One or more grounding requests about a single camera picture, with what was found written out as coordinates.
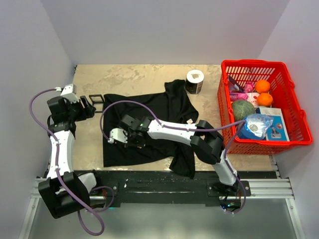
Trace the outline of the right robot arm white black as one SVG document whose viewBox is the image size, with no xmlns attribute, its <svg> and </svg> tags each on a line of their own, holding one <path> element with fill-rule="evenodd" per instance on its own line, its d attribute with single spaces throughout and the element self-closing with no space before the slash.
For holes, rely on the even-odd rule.
<svg viewBox="0 0 319 239">
<path fill-rule="evenodd" d="M 212 165 L 219 182 L 213 188 L 226 196 L 236 195 L 240 189 L 237 171 L 227 159 L 227 147 L 217 129 L 200 120 L 193 124 L 179 124 L 151 117 L 142 120 L 125 115 L 119 128 L 113 129 L 110 136 L 125 146 L 143 147 L 150 140 L 170 140 L 191 147 L 198 159 Z"/>
</svg>

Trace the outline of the black garment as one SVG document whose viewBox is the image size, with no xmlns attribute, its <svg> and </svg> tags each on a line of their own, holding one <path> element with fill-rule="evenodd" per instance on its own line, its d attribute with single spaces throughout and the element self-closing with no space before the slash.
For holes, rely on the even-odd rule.
<svg viewBox="0 0 319 239">
<path fill-rule="evenodd" d="M 103 162 L 105 167 L 130 166 L 172 157 L 170 170 L 193 178 L 191 140 L 198 111 L 184 80 L 165 83 L 163 93 L 125 97 L 104 95 Z"/>
</svg>

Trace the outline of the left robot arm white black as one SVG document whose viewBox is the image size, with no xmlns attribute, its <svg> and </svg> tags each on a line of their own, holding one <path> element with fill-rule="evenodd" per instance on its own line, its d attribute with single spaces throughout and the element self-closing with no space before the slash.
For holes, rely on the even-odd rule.
<svg viewBox="0 0 319 239">
<path fill-rule="evenodd" d="M 96 109 L 85 96 L 75 103 L 58 96 L 47 104 L 51 112 L 47 120 L 52 145 L 51 163 L 46 180 L 39 184 L 38 190 L 51 215 L 58 219 L 83 208 L 70 193 L 89 205 L 89 193 L 99 195 L 103 191 L 102 181 L 96 179 L 93 172 L 77 176 L 72 161 L 75 123 L 92 118 Z"/>
</svg>

